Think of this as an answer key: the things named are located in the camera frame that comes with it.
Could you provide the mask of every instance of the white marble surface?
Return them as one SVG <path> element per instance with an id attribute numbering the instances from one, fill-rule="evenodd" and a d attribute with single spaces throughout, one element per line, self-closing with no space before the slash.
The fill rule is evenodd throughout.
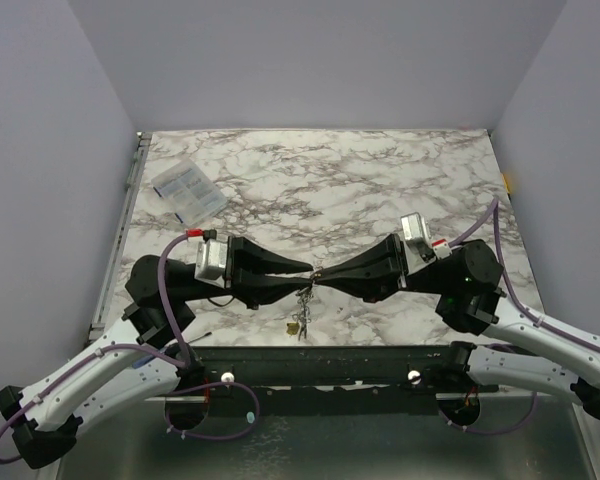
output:
<path id="1" fill-rule="evenodd" d="M 497 195 L 507 267 L 521 300 L 541 308 L 531 269 L 485 131 L 231 130 L 160 132 L 153 136 L 124 246 L 110 324 L 130 303 L 124 290 L 133 262 L 160 254 L 183 226 L 150 180 L 191 159 L 229 198 L 204 228 L 243 235 L 281 255 L 330 266 L 399 232 L 402 215 L 418 211 L 434 238 L 455 238 Z M 492 246 L 491 225 L 477 236 Z M 195 261 L 194 245 L 173 257 Z M 451 331 L 435 314 L 436 297 L 398 293 L 366 304 L 316 287 L 306 340 L 286 333 L 296 297 L 247 310 L 192 302 L 198 316 L 185 331 L 201 345 L 384 345 L 488 342 Z"/>

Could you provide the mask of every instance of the white wall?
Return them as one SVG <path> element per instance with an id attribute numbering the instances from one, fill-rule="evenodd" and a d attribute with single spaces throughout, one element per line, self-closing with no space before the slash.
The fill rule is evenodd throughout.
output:
<path id="1" fill-rule="evenodd" d="M 80 350 L 135 144 L 66 1 L 0 0 L 0 388 Z"/>
<path id="2" fill-rule="evenodd" d="M 138 129 L 493 128 L 564 0 L 69 0 Z"/>
<path id="3" fill-rule="evenodd" d="M 600 333 L 600 0 L 569 0 L 493 137 L 549 313 Z"/>

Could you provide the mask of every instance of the purple cable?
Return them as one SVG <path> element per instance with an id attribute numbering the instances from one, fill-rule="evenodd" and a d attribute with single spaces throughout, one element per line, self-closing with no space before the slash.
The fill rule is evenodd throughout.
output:
<path id="1" fill-rule="evenodd" d="M 451 247 L 451 248 L 457 247 L 462 242 L 464 242 L 467 238 L 469 238 L 471 235 L 473 235 L 476 232 L 476 230 L 478 230 L 482 225 L 485 224 L 485 222 L 487 220 L 489 220 L 489 218 L 491 217 L 491 214 L 493 212 L 495 212 L 495 210 L 497 208 L 498 208 L 498 197 L 493 197 L 493 200 L 491 200 L 491 203 L 487 207 L 487 210 L 476 221 L 476 223 L 471 225 L 469 227 L 469 229 L 466 232 L 464 232 L 463 234 L 461 234 L 458 238 L 456 238 L 455 240 L 451 240 L 449 242 L 449 247 Z"/>
<path id="2" fill-rule="evenodd" d="M 118 345 L 108 345 L 106 347 L 102 347 L 102 353 L 111 352 L 113 350 L 136 350 L 139 352 L 148 353 L 150 355 L 153 355 L 154 357 L 164 360 L 165 362 L 168 362 L 168 363 L 171 363 L 172 365 L 178 366 L 178 365 L 176 365 L 177 360 L 174 360 L 173 358 L 166 356 L 165 354 L 157 351 L 155 348 L 152 348 L 152 347 L 146 347 L 143 345 L 126 344 L 126 343 L 121 343 Z M 91 363 L 96 358 L 98 358 L 98 356 L 95 353 L 93 353 L 93 354 L 83 358 L 82 360 L 80 360 L 78 363 L 76 363 L 71 368 L 69 368 L 66 372 L 64 372 L 62 375 L 60 375 L 57 379 L 55 379 L 53 382 L 51 382 L 44 390 L 42 390 L 38 394 L 38 397 L 40 397 L 41 400 L 44 399 L 54 389 L 56 389 L 60 384 L 62 384 L 65 380 L 67 380 L 69 377 L 71 377 L 74 373 L 76 373 L 78 370 L 80 370 L 85 365 Z M 35 406 L 35 402 L 31 401 L 31 402 L 27 403 L 24 407 L 22 407 L 20 410 L 18 410 L 15 414 L 13 414 L 9 418 L 9 420 L 7 420 L 2 425 L 2 427 L 0 427 L 0 439 L 7 432 L 7 430 L 21 416 L 23 416 L 25 413 L 27 413 L 29 410 L 31 410 L 34 406 Z M 7 465 L 9 463 L 18 461 L 21 458 L 22 457 L 20 455 L 11 457 L 11 458 L 0 458 L 0 465 Z"/>
<path id="3" fill-rule="evenodd" d="M 178 390 L 175 392 L 171 392 L 167 396 L 172 397 L 172 396 L 176 396 L 176 395 L 183 395 L 185 393 L 199 392 L 200 390 L 206 390 L 207 388 L 229 387 L 229 386 L 241 388 L 242 390 L 247 392 L 251 396 L 251 398 L 253 398 L 253 403 L 256 407 L 255 418 L 254 418 L 253 422 L 251 424 L 249 424 L 249 426 L 247 428 L 245 428 L 244 430 L 242 430 L 238 433 L 233 433 L 231 435 L 221 435 L 221 436 L 204 435 L 201 433 L 191 433 L 186 430 L 178 430 L 177 428 L 175 428 L 171 424 L 171 418 L 169 417 L 169 412 L 167 412 L 164 418 L 167 422 L 167 425 L 169 426 L 168 431 L 169 432 L 173 431 L 173 432 L 179 433 L 180 435 L 184 435 L 184 436 L 190 437 L 190 438 L 198 438 L 201 440 L 212 440 L 212 441 L 218 441 L 218 442 L 235 440 L 237 438 L 244 437 L 245 435 L 250 433 L 256 426 L 256 422 L 257 422 L 258 418 L 260 418 L 260 402 L 258 401 L 258 397 L 256 396 L 255 392 L 253 390 L 251 390 L 249 387 L 247 387 L 246 385 L 243 385 L 242 383 L 236 383 L 236 382 L 207 383 L 205 385 L 199 385 L 197 387 L 185 388 L 184 390 Z"/>
<path id="4" fill-rule="evenodd" d="M 159 358 L 161 360 L 164 360 L 167 363 L 170 363 L 178 368 L 182 368 L 182 367 L 187 367 L 188 365 L 190 365 L 191 363 L 191 355 L 189 352 L 189 348 L 188 348 L 188 344 L 185 341 L 184 337 L 182 336 L 182 332 L 180 331 L 180 327 L 178 326 L 178 322 L 175 318 L 175 315 L 173 314 L 173 309 L 171 308 L 171 304 L 169 303 L 169 297 L 167 295 L 167 287 L 166 287 L 166 281 L 165 281 L 165 267 L 166 267 L 166 263 L 167 263 L 167 257 L 169 255 L 169 253 L 171 253 L 171 250 L 174 249 L 174 247 L 176 245 L 178 245 L 179 243 L 184 242 L 185 240 L 187 240 L 189 238 L 190 235 L 187 234 L 183 234 L 180 235 L 179 237 L 175 238 L 173 241 L 171 241 L 169 243 L 169 245 L 167 245 L 167 247 L 164 249 L 164 251 L 162 252 L 162 255 L 160 256 L 160 259 L 158 260 L 158 290 L 160 292 L 160 299 L 162 300 L 162 305 L 164 307 L 164 310 L 166 312 L 167 315 L 167 320 L 169 322 L 169 326 L 171 327 L 171 329 L 173 330 L 173 334 L 178 342 L 178 345 L 180 346 L 180 350 L 182 352 L 182 356 L 184 358 L 184 362 L 181 362 L 179 360 L 173 359 L 171 357 L 168 357 L 167 355 L 165 355 L 164 353 L 158 351 L 157 349 L 153 348 L 153 347 L 147 347 L 147 346 L 143 346 L 143 345 L 134 345 L 134 344 L 118 344 L 118 345 L 108 345 L 106 347 L 103 347 L 101 349 L 102 353 L 107 353 L 107 352 L 111 352 L 113 350 L 136 350 L 139 352 L 143 352 L 143 353 L 147 353 L 155 358 Z M 51 382 L 44 390 L 42 390 L 39 394 L 38 397 L 40 398 L 40 400 L 43 400 L 46 396 L 49 395 L 49 393 L 51 393 L 54 389 L 56 389 L 59 385 L 61 385 L 64 381 L 66 381 L 69 377 L 71 377 L 74 373 L 76 373 L 78 370 L 80 370 L 82 367 L 84 367 L 85 365 L 89 364 L 90 362 L 92 362 L 93 360 L 95 360 L 96 358 L 99 358 L 98 355 L 96 354 L 91 354 L 85 358 L 83 358 L 82 360 L 80 360 L 78 363 L 76 363 L 74 366 L 72 366 L 71 368 L 69 368 L 66 372 L 64 372 L 62 375 L 60 375 L 56 380 L 54 380 L 53 382 Z M 246 386 L 242 385 L 242 384 L 235 384 L 235 386 L 237 386 L 238 388 L 243 388 L 246 389 L 254 398 L 255 402 L 256 402 L 256 418 L 257 416 L 260 414 L 260 405 L 258 403 L 258 399 L 255 396 L 255 394 Z M 29 403 L 27 403 L 25 406 L 23 406 L 22 408 L 20 408 L 20 410 L 18 410 L 16 413 L 14 413 L 3 425 L 2 427 L 0 427 L 0 440 L 2 439 L 3 435 L 7 432 L 7 430 L 13 426 L 13 424 L 20 418 L 22 417 L 25 413 L 27 413 L 29 410 L 31 410 L 34 406 L 35 406 L 35 402 L 31 401 Z M 245 432 L 242 432 L 240 434 L 240 436 L 242 434 L 246 434 L 248 433 L 251 428 L 245 430 Z M 18 460 L 20 460 L 22 457 L 20 455 L 14 456 L 14 457 L 10 457 L 10 458 L 1 458 L 0 457 L 0 465 L 7 465 L 9 463 L 13 463 L 16 462 Z"/>
<path id="5" fill-rule="evenodd" d="M 571 335 L 570 333 L 565 332 L 564 330 L 561 330 L 558 327 L 555 327 L 549 323 L 544 322 L 543 320 L 541 320 L 540 318 L 535 316 L 533 313 L 531 313 L 522 304 L 522 302 L 520 302 L 520 300 L 518 300 L 518 296 L 516 295 L 516 292 L 513 290 L 513 285 L 511 283 L 511 279 L 509 278 L 509 274 L 507 273 L 507 269 L 505 268 L 505 265 L 504 265 L 504 257 L 502 255 L 502 244 L 500 242 L 500 222 L 498 221 L 498 205 L 497 204 L 496 204 L 496 208 L 493 210 L 493 234 L 495 237 L 494 241 L 496 244 L 496 256 L 498 257 L 498 262 L 500 262 L 500 265 L 502 265 L 502 267 L 504 268 L 504 270 L 502 271 L 502 278 L 504 279 L 504 283 L 507 286 L 507 290 L 509 291 L 509 297 L 511 298 L 511 301 L 516 306 L 516 308 L 518 310 L 520 310 L 520 313 L 522 313 L 525 317 L 527 317 L 529 320 L 531 320 L 535 326 L 549 330 L 550 332 L 555 333 L 559 337 L 565 338 L 577 345 L 580 345 L 581 347 L 585 347 L 585 348 L 588 348 L 589 350 L 593 350 L 594 352 L 600 353 L 599 345 L 588 342 L 587 340 L 583 340 L 582 338 L 579 338 L 575 335 Z"/>
<path id="6" fill-rule="evenodd" d="M 487 348 L 491 348 L 494 350 L 497 348 L 502 348 L 503 350 L 506 350 L 510 353 L 516 353 L 511 348 L 511 346 L 505 345 L 502 343 L 493 343 L 491 345 L 487 345 Z M 533 415 L 537 409 L 538 409 L 538 393 L 533 392 L 533 394 L 531 395 L 531 407 L 529 408 L 529 411 L 524 415 L 524 417 L 522 417 L 517 423 L 511 425 L 510 427 L 504 427 L 504 428 L 500 428 L 497 430 L 480 430 L 478 428 L 473 428 L 473 427 L 469 427 L 469 426 L 465 427 L 462 425 L 458 425 L 457 423 L 453 423 L 449 419 L 449 417 L 447 417 L 444 414 L 444 412 L 442 410 L 438 410 L 438 411 L 440 412 L 440 416 L 445 420 L 447 425 L 455 428 L 456 430 L 462 430 L 463 432 L 473 433 L 474 435 L 495 436 L 495 435 L 505 435 L 507 433 L 515 432 L 516 430 L 521 429 L 522 427 L 527 425 L 529 423 L 529 421 L 531 421 L 531 418 L 533 417 Z"/>
<path id="7" fill-rule="evenodd" d="M 189 346 L 182 336 L 182 332 L 180 331 L 180 327 L 178 326 L 178 321 L 176 320 L 175 315 L 173 314 L 173 309 L 171 308 L 171 303 L 169 302 L 169 296 L 167 294 L 167 284 L 165 278 L 165 267 L 167 265 L 167 257 L 171 250 L 174 249 L 176 245 L 186 241 L 189 238 L 187 234 L 182 234 L 176 238 L 174 238 L 169 245 L 166 246 L 162 255 L 160 255 L 160 259 L 158 260 L 158 290 L 160 291 L 160 300 L 162 300 L 162 307 L 167 315 L 167 321 L 169 322 L 169 326 L 173 331 L 173 335 L 178 342 L 178 346 L 180 347 L 180 353 L 184 358 L 184 362 L 177 361 L 177 367 L 188 367 L 191 365 L 191 354 L 189 352 Z"/>

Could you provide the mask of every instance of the purple wire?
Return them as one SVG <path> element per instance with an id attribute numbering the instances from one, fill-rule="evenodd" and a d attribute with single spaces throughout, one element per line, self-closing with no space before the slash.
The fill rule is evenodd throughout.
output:
<path id="1" fill-rule="evenodd" d="M 152 347 L 146 347 L 143 345 L 126 344 L 126 343 L 120 343 L 118 345 L 108 345 L 106 347 L 102 347 L 102 353 L 107 353 L 107 352 L 111 352 L 114 350 L 136 350 L 139 352 L 148 353 L 150 355 L 153 355 L 154 357 L 164 360 L 165 362 L 168 362 L 172 365 L 177 366 L 176 365 L 177 360 L 174 360 L 173 358 L 166 356 L 165 354 L 159 352 L 158 350 L 156 350 L 155 348 L 152 348 Z M 71 377 L 74 373 L 76 373 L 78 370 L 83 368 L 85 365 L 91 363 L 96 358 L 98 358 L 98 356 L 95 353 L 92 353 L 91 355 L 80 360 L 78 363 L 73 365 L 66 372 L 64 372 L 62 375 L 60 375 L 58 378 L 56 378 L 53 382 L 51 382 L 44 390 L 42 390 L 38 394 L 38 397 L 40 397 L 41 400 L 44 399 L 53 390 L 55 390 L 60 384 L 62 384 L 65 380 L 67 380 L 69 377 Z M 29 410 L 31 410 L 34 406 L 35 406 L 35 402 L 31 401 L 31 402 L 27 403 L 24 407 L 22 407 L 20 410 L 18 410 L 15 414 L 13 414 L 9 418 L 9 420 L 7 420 L 2 425 L 2 427 L 0 427 L 0 439 L 7 432 L 7 430 L 11 426 L 13 426 L 13 424 L 21 416 L 23 416 L 25 413 L 27 413 Z M 10 457 L 10 458 L 1 458 L 0 457 L 0 465 L 7 465 L 9 463 L 18 461 L 21 458 L 22 457 L 20 455 L 17 455 L 15 457 Z"/>
<path id="2" fill-rule="evenodd" d="M 496 203 L 496 208 L 493 210 L 493 234 L 495 237 L 494 241 L 496 244 L 496 256 L 498 257 L 498 262 L 500 262 L 500 265 L 502 265 L 504 268 L 505 264 L 504 264 L 504 256 L 502 255 L 502 244 L 500 241 L 500 222 L 498 221 L 498 205 L 497 205 L 497 203 Z M 520 310 L 520 313 L 522 313 L 529 320 L 531 320 L 535 326 L 549 330 L 550 332 L 555 333 L 559 337 L 565 338 L 577 345 L 580 345 L 581 347 L 585 347 L 585 348 L 588 348 L 589 350 L 593 350 L 594 352 L 600 353 L 599 345 L 596 345 L 595 343 L 591 343 L 587 340 L 583 340 L 582 338 L 579 338 L 575 335 L 565 332 L 564 330 L 562 330 L 554 325 L 551 325 L 550 323 L 544 322 L 539 317 L 537 317 L 533 313 L 531 313 L 522 304 L 522 302 L 520 302 L 520 300 L 518 299 L 516 292 L 513 290 L 513 285 L 511 283 L 511 279 L 509 278 L 509 274 L 507 273 L 506 268 L 504 268 L 504 270 L 502 272 L 502 278 L 504 279 L 504 283 L 507 286 L 507 290 L 509 291 L 509 297 L 511 298 L 511 301 L 513 302 L 513 304 L 516 306 L 516 308 L 518 310 Z"/>
<path id="3" fill-rule="evenodd" d="M 199 392 L 201 390 L 206 390 L 208 388 L 229 387 L 229 386 L 241 388 L 242 390 L 247 392 L 251 396 L 251 398 L 253 398 L 253 403 L 256 407 L 256 412 L 255 412 L 255 416 L 254 416 L 255 418 L 254 418 L 253 422 L 250 423 L 249 426 L 247 426 L 247 428 L 245 428 L 244 430 L 242 430 L 238 433 L 232 433 L 231 435 L 220 435 L 220 436 L 204 435 L 201 433 L 191 433 L 186 430 L 178 430 L 177 428 L 175 428 L 173 426 L 173 424 L 171 423 L 171 418 L 169 417 L 169 412 L 167 411 L 164 418 L 165 418 L 165 421 L 167 422 L 167 425 L 169 426 L 169 431 L 173 431 L 173 432 L 179 433 L 180 435 L 184 435 L 184 436 L 190 437 L 190 438 L 198 438 L 201 440 L 212 440 L 212 441 L 218 441 L 218 442 L 235 440 L 237 438 L 241 438 L 241 437 L 244 437 L 245 435 L 249 434 L 254 429 L 254 427 L 256 426 L 256 422 L 260 418 L 260 402 L 258 401 L 258 397 L 255 394 L 255 392 L 253 390 L 251 390 L 249 387 L 247 387 L 246 385 L 243 385 L 242 383 L 236 383 L 236 382 L 207 383 L 205 385 L 199 385 L 197 387 L 185 388 L 184 390 L 178 390 L 175 392 L 171 392 L 167 396 L 172 397 L 175 395 L 183 395 L 185 393 Z"/>
<path id="4" fill-rule="evenodd" d="M 160 291 L 160 300 L 162 300 L 162 307 L 167 315 L 167 321 L 169 322 L 169 326 L 173 331 L 173 335 L 180 346 L 180 353 L 184 358 L 184 362 L 178 361 L 178 367 L 188 367 L 191 365 L 191 353 L 189 352 L 189 346 L 182 336 L 182 331 L 180 331 L 180 327 L 178 326 L 178 321 L 176 320 L 175 315 L 173 314 L 173 309 L 171 308 L 171 303 L 169 302 L 169 296 L 167 294 L 167 284 L 165 278 L 165 267 L 167 265 L 167 257 L 171 250 L 174 249 L 176 245 L 182 243 L 188 239 L 188 235 L 182 234 L 176 238 L 174 238 L 169 245 L 166 246 L 162 255 L 160 255 L 160 259 L 158 260 L 158 290 Z"/>
<path id="5" fill-rule="evenodd" d="M 498 208 L 498 197 L 493 197 L 493 200 L 491 200 L 491 203 L 489 204 L 489 206 L 487 207 L 485 212 L 482 214 L 482 216 L 476 221 L 476 223 L 471 225 L 469 227 L 469 229 L 466 232 L 464 232 L 463 234 L 461 234 L 458 238 L 456 238 L 455 240 L 451 240 L 449 242 L 449 247 L 451 247 L 451 248 L 457 247 L 462 242 L 464 242 L 467 238 L 469 238 L 471 235 L 473 235 L 482 225 L 484 225 L 486 223 L 487 220 L 489 220 L 489 218 L 491 217 L 493 212 L 496 211 L 497 208 Z"/>

